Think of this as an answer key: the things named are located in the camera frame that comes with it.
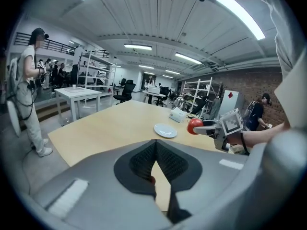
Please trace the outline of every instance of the ceiling light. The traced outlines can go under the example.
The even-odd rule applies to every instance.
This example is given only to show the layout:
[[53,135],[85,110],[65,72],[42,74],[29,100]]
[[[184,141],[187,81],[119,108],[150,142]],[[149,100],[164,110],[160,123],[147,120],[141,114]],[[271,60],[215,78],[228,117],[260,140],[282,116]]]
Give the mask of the ceiling light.
[[187,57],[187,56],[182,55],[182,54],[180,54],[180,53],[176,53],[175,56],[178,56],[178,57],[180,57],[180,58],[187,59],[187,60],[192,61],[192,62],[194,62],[194,63],[196,63],[196,64],[199,64],[199,65],[202,64],[200,61],[195,60],[195,59],[193,59],[193,58],[191,58],[191,57]]
[[147,67],[147,66],[141,66],[141,65],[139,65],[139,67],[144,67],[144,68],[154,69],[153,67]]
[[124,46],[126,48],[138,48],[138,49],[152,50],[151,46],[145,46],[145,45],[125,44]]
[[174,73],[174,74],[178,74],[178,75],[180,75],[180,73],[178,73],[178,72],[169,71],[169,70],[165,70],[165,71],[170,72],[170,73]]
[[235,0],[217,0],[225,7],[231,10],[239,19],[249,28],[249,30],[254,34],[257,40],[264,39],[265,35],[263,34],[260,27],[257,25],[255,20],[250,16],[250,14]]

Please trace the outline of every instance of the wooden table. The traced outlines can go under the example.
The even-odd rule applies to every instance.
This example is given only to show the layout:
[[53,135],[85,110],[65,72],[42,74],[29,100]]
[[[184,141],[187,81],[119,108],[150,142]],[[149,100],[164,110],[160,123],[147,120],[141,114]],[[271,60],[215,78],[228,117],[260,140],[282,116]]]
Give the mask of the wooden table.
[[152,99],[153,99],[153,96],[157,96],[157,97],[166,97],[165,94],[156,94],[156,93],[151,93],[151,92],[148,92],[146,90],[143,90],[143,93],[145,94],[148,94],[149,97],[148,97],[148,104],[152,104]]
[[[177,130],[177,136],[171,141],[217,151],[212,138],[187,132],[188,119],[178,123],[170,119],[169,114],[170,109],[130,100],[52,131],[49,137],[69,166],[99,152],[140,141],[164,139],[153,130],[157,123]],[[156,178],[156,202],[161,210],[167,211],[170,184],[157,163],[152,175]]]
[[59,104],[59,97],[62,96],[67,103],[71,106],[71,115],[72,115],[72,120],[73,122],[77,120],[76,117],[76,110],[75,110],[75,101],[78,103],[78,116],[80,116],[80,100],[83,99],[93,99],[96,98],[96,110],[99,112],[99,102],[100,102],[100,91],[95,91],[95,90],[89,90],[85,88],[78,87],[78,89],[82,89],[83,91],[80,92],[69,92],[67,89],[72,89],[72,88],[62,88],[62,89],[55,89],[54,91],[56,92],[56,97],[57,97],[57,106],[58,106],[58,113],[59,113],[59,119],[61,122],[61,125],[64,126],[63,124],[63,119],[62,119],[62,113],[61,113],[61,107]]

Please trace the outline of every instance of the white shelving unit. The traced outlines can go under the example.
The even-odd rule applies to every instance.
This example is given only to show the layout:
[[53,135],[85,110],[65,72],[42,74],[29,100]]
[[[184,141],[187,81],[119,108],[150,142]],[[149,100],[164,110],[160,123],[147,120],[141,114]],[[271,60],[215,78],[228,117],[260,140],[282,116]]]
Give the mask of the white shelving unit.
[[212,78],[210,78],[210,80],[201,81],[200,79],[198,79],[198,81],[196,82],[185,82],[184,83],[182,94],[193,98],[193,99],[190,99],[189,101],[186,101],[186,105],[191,106],[191,110],[193,109],[194,106],[197,106],[197,103],[196,103],[197,99],[201,100],[203,96],[210,96],[210,95],[213,96],[211,100],[209,99],[208,104],[202,108],[201,114],[198,115],[199,117],[202,117],[204,114],[209,112],[210,110],[209,106],[213,102],[212,99],[215,99],[218,96],[218,92],[220,88],[218,88],[218,90],[215,90],[214,89],[215,86],[221,86],[221,83],[217,83],[213,81]]
[[[112,102],[112,97],[113,97],[113,84],[110,85],[109,82],[110,80],[113,80],[114,83],[114,77],[115,77],[115,72],[116,72],[116,67],[111,69],[111,67],[114,65],[113,63],[107,61],[105,58],[100,58],[95,55],[96,51],[91,51],[90,53],[83,53],[80,56],[80,61],[79,61],[79,67],[78,67],[78,76],[77,76],[77,83],[78,86],[84,87],[86,89],[88,88],[99,88],[96,90],[101,91],[101,96],[111,96],[111,102]],[[87,64],[84,65],[81,63],[82,57],[87,58]],[[104,67],[99,67],[96,66],[95,64],[102,63]],[[86,69],[85,75],[79,75],[80,71],[82,69]],[[93,71],[93,76],[88,76],[89,74],[89,69],[92,69]],[[85,83],[84,84],[79,84],[79,78],[85,78]]]

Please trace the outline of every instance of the white plate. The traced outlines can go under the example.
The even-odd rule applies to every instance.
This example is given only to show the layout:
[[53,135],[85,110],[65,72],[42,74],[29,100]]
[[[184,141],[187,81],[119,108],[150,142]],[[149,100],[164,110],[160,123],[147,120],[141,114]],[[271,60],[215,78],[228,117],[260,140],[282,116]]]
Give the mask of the white plate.
[[158,135],[165,138],[174,138],[177,135],[177,131],[169,125],[156,124],[153,129]]

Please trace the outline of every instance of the ceiling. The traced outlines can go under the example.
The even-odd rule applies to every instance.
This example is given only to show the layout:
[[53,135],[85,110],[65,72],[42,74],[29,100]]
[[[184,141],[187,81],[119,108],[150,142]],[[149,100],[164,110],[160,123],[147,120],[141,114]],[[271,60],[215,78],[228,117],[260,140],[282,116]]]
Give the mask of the ceiling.
[[[91,40],[113,53],[122,67],[146,65],[156,74],[167,69],[186,78],[212,72],[213,67],[251,60],[265,66],[267,59],[276,59],[276,29],[268,6],[260,0],[237,2],[254,18],[265,39],[256,40],[214,0],[31,0],[27,12]],[[148,45],[152,51],[124,44]],[[203,64],[178,58],[177,52]]]

